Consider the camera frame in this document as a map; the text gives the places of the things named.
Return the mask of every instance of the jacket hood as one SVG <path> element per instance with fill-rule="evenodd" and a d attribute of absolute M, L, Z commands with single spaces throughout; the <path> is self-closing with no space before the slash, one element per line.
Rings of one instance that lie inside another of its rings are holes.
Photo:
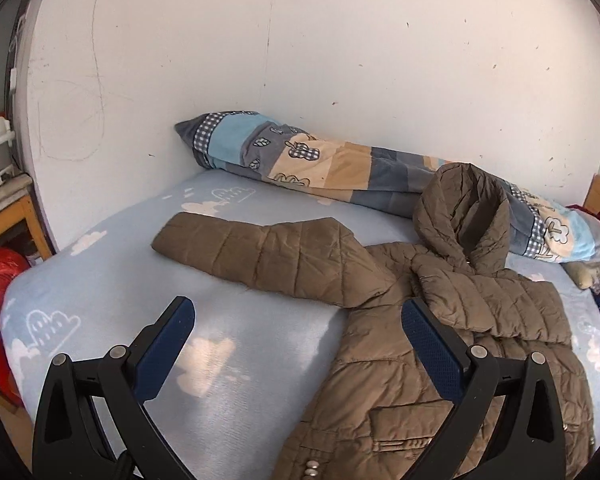
<path fill-rule="evenodd" d="M 472 164 L 442 166 L 425 188 L 413 223 L 425 245 L 457 270 L 490 275 L 509 251 L 509 201 L 493 175 Z"/>

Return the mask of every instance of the metal screw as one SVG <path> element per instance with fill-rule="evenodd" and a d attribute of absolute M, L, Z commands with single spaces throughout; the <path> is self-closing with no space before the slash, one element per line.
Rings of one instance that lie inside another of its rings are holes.
<path fill-rule="evenodd" d="M 471 347 L 471 355 L 478 359 L 484 359 L 487 357 L 487 349 L 484 346 L 474 345 Z"/>
<path fill-rule="evenodd" d="M 540 352 L 533 352 L 531 360 L 538 365 L 543 365 L 546 362 L 546 358 Z"/>
<path fill-rule="evenodd" d="M 114 346 L 109 351 L 109 355 L 111 357 L 113 357 L 114 359 L 120 359 L 121 357 L 124 357 L 125 354 L 126 354 L 126 347 L 124 347 L 122 345 Z"/>
<path fill-rule="evenodd" d="M 58 354 L 53 359 L 51 359 L 51 362 L 55 366 L 60 366 L 60 365 L 64 364 L 65 361 L 66 361 L 66 355 L 65 354 Z"/>

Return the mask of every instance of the jacket pocket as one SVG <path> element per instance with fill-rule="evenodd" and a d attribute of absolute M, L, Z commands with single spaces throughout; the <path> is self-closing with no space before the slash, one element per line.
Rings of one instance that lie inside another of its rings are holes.
<path fill-rule="evenodd" d="M 434 400 L 369 413 L 374 451 L 420 450 L 427 446 L 451 411 L 448 400 Z"/>

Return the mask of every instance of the blue gripper pad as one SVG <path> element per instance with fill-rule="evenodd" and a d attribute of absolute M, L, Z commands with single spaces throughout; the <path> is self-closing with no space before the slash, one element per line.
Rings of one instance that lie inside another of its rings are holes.
<path fill-rule="evenodd" d="M 440 334 L 413 300 L 402 306 L 402 329 L 440 397 L 459 403 L 464 396 L 462 368 Z"/>
<path fill-rule="evenodd" d="M 196 311 L 189 298 L 180 306 L 154 338 L 136 365 L 134 395 L 138 402 L 155 399 L 169 375 L 180 350 L 193 330 Z"/>

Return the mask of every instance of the pillow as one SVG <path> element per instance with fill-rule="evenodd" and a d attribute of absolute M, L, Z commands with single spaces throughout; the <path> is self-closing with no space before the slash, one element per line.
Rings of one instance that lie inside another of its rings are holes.
<path fill-rule="evenodd" d="M 595 294 L 600 293 L 600 263 L 568 262 L 562 266 L 579 288 L 590 288 Z"/>
<path fill-rule="evenodd" d="M 510 187 L 507 194 L 511 208 L 522 203 L 534 218 L 523 256 L 546 262 L 600 263 L 600 220 L 584 211 L 568 209 L 534 195 L 510 182 L 506 185 Z"/>

